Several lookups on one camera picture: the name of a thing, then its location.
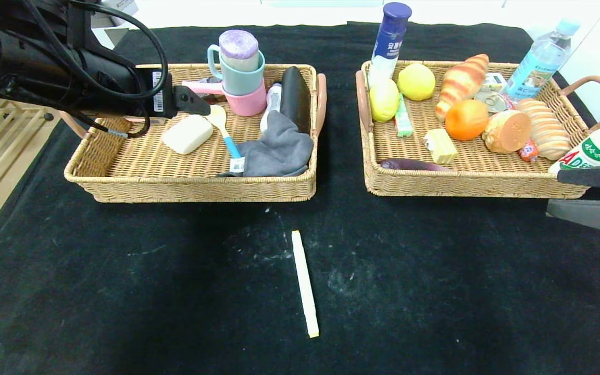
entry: chalk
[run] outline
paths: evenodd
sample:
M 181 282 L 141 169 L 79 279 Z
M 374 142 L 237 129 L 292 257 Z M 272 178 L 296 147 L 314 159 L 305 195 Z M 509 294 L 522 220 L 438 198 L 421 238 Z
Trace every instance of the chalk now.
M 298 273 L 298 284 L 300 285 L 300 299 L 302 299 L 302 308 L 305 311 L 305 320 L 307 321 L 307 333 L 309 334 L 309 338 L 312 339 L 319 335 L 319 322 L 316 320 L 314 295 L 311 292 L 307 259 L 305 258 L 305 249 L 302 246 L 302 238 L 299 231 L 294 230 L 291 232 L 291 242 L 293 243 L 295 270 Z

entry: can lid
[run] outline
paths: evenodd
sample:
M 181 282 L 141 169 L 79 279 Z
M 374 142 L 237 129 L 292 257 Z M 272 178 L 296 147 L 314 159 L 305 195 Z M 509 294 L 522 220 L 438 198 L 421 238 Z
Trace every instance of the can lid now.
M 487 111 L 491 114 L 497 114 L 498 112 L 503 112 L 508 109 L 506 100 L 500 93 L 497 92 L 491 92 L 487 90 L 478 92 L 476 96 L 474 96 L 474 99 L 485 103 L 488 108 Z
M 407 28 L 411 17 L 411 8 L 404 3 L 388 3 L 383 5 L 383 21 L 381 29 L 391 33 L 401 33 Z

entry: bread roll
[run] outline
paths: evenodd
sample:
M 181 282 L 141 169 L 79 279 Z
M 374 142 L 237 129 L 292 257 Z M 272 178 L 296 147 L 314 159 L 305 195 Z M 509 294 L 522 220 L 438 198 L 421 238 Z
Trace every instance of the bread roll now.
M 462 64 L 448 68 L 441 83 L 439 102 L 434 109 L 439 121 L 445 119 L 453 105 L 476 95 L 485 81 L 489 62 L 488 55 L 481 54 L 469 57 Z
M 509 109 L 493 114 L 481 135 L 492 152 L 508 154 L 521 149 L 531 135 L 531 119 L 526 114 Z
M 522 99 L 515 106 L 531 119 L 531 139 L 539 148 L 539 155 L 557 160 L 571 149 L 569 133 L 559 123 L 551 109 L 534 99 Z

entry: spray can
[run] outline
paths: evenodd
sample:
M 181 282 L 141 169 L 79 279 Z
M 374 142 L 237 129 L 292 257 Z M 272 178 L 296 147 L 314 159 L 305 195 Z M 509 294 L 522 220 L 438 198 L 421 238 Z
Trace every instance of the spray can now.
M 383 6 L 383 21 L 379 26 L 379 34 L 372 53 L 372 64 L 367 75 L 370 88 L 381 79 L 393 78 L 410 16 L 411 8 L 406 4 L 388 3 Z

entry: purple eggplant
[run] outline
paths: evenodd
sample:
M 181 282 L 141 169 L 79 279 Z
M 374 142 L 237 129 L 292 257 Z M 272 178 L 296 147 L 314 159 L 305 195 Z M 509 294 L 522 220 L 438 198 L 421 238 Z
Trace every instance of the purple eggplant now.
M 438 164 L 413 159 L 400 159 L 397 157 L 381 161 L 381 167 L 386 169 L 405 169 L 407 171 L 450 171 L 450 169 Z

